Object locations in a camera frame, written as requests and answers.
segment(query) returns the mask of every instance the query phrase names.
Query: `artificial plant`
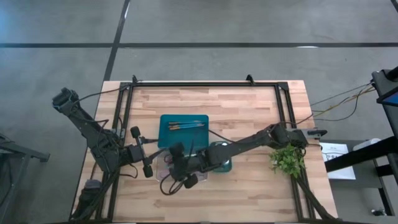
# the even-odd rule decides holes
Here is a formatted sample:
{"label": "artificial plant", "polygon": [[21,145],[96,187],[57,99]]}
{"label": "artificial plant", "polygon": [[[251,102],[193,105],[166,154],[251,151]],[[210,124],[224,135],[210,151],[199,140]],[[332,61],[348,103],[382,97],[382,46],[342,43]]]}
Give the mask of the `artificial plant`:
{"label": "artificial plant", "polygon": [[293,175],[297,178],[300,175],[301,168],[305,168],[303,155],[291,144],[282,149],[277,149],[269,154],[271,158],[271,169],[276,172],[280,169],[282,172]]}

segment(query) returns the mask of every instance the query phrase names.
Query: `gray floor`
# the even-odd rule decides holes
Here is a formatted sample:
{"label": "gray floor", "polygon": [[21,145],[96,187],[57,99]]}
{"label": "gray floor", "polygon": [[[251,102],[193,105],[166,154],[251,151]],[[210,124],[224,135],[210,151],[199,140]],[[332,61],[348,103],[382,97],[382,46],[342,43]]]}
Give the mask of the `gray floor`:
{"label": "gray floor", "polygon": [[[122,5],[123,0],[1,1],[0,42],[112,42]],[[132,0],[121,42],[398,42],[397,22],[390,0]],[[47,164],[30,164],[11,223],[68,218],[85,141],[51,107],[51,99],[64,86],[80,96],[99,91],[110,51],[0,49],[0,133],[51,153]],[[242,80],[247,74],[258,80],[305,80],[314,103],[367,83],[375,70],[397,66],[396,52],[387,47],[119,49],[111,80],[130,80],[133,74],[145,80]],[[317,122],[329,130],[325,139],[390,136],[376,98],[375,92],[362,96],[357,112],[346,121]],[[83,106],[94,114],[97,101],[87,99]],[[346,104],[323,117],[344,117],[353,106]],[[394,180],[386,182],[390,194],[398,192]],[[333,196],[344,220],[397,221],[370,214],[381,206],[377,190],[333,188]]]}

